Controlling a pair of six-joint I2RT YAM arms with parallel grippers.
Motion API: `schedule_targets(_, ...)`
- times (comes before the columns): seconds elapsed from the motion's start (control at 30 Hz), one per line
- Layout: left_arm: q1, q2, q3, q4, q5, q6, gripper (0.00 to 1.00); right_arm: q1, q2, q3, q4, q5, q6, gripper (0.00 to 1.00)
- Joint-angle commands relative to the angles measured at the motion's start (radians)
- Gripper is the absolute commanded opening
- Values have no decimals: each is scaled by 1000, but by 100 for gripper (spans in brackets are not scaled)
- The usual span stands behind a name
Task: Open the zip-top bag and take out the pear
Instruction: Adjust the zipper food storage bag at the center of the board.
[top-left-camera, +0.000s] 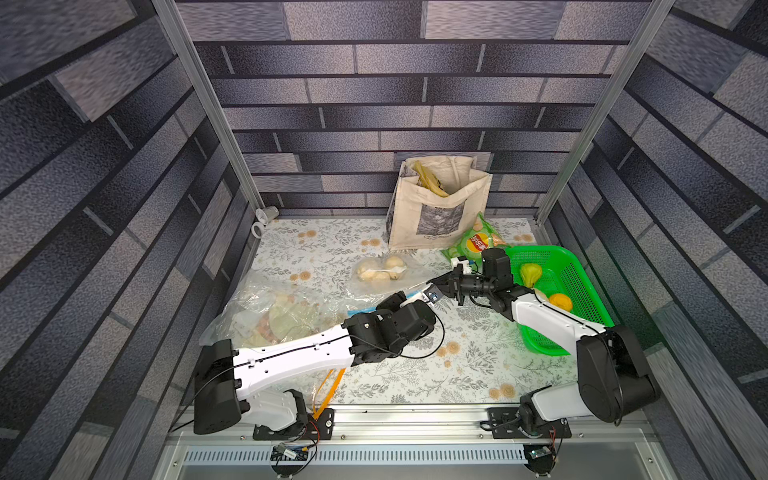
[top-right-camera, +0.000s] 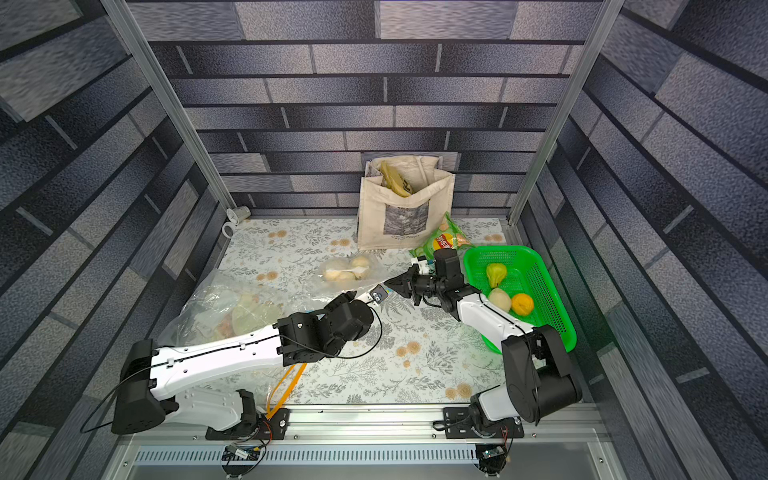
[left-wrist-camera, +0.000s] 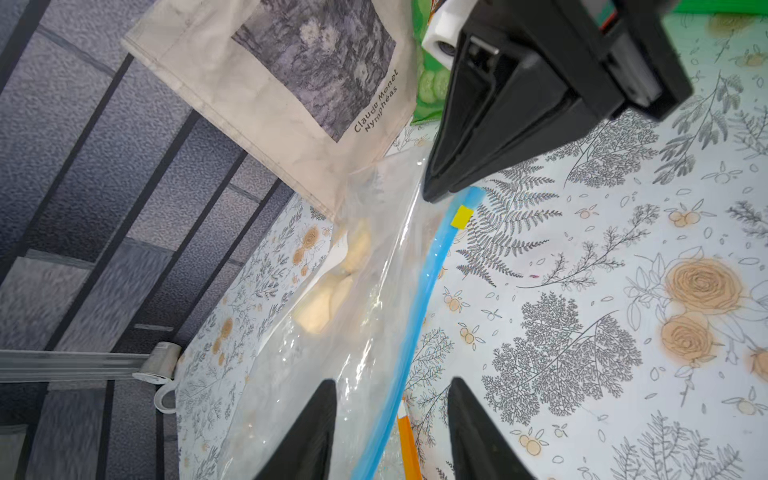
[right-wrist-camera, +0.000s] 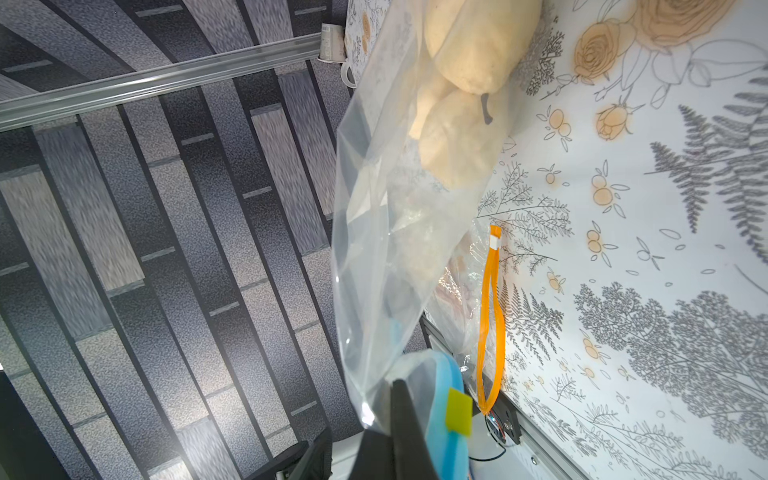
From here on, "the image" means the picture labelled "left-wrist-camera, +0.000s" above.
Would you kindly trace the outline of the clear orange zip-top bag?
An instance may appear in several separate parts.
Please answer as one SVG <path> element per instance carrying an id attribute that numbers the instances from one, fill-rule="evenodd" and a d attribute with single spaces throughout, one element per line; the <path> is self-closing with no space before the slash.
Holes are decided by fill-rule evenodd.
<path id="1" fill-rule="evenodd" d="M 400 402 L 396 416 L 396 423 L 401 446 L 405 479 L 421 480 L 422 476 L 418 450 L 415 444 L 406 402 L 404 400 Z"/>

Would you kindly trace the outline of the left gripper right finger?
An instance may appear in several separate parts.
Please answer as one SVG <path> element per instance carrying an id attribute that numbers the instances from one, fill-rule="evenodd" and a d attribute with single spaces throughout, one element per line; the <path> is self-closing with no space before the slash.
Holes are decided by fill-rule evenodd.
<path id="1" fill-rule="evenodd" d="M 466 382 L 454 377 L 448 420 L 456 480 L 533 480 Z"/>

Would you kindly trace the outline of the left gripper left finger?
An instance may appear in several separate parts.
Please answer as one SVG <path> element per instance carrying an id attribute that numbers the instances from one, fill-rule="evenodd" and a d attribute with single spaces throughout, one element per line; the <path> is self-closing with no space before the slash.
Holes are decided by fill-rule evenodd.
<path id="1" fill-rule="evenodd" d="M 255 479 L 328 479 L 336 412 L 336 384 L 323 380 Z"/>

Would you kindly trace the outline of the clear bag of buns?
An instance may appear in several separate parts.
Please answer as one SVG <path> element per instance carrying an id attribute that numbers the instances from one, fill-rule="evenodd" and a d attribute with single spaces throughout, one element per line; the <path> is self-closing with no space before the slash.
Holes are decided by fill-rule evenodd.
<path id="1" fill-rule="evenodd" d="M 343 235 L 258 345 L 217 475 L 255 479 L 326 379 L 337 412 L 328 479 L 369 479 L 395 423 L 438 274 L 479 204 L 475 187 L 422 197 L 428 147 L 352 173 Z"/>

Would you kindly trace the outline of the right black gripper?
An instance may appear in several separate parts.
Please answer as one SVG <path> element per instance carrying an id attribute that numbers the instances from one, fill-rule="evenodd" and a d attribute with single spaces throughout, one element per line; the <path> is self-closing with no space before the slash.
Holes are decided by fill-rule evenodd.
<path id="1" fill-rule="evenodd" d="M 692 94 L 662 25 L 669 1 L 479 1 L 463 26 L 422 197 L 583 138 L 632 108 L 663 120 Z"/>

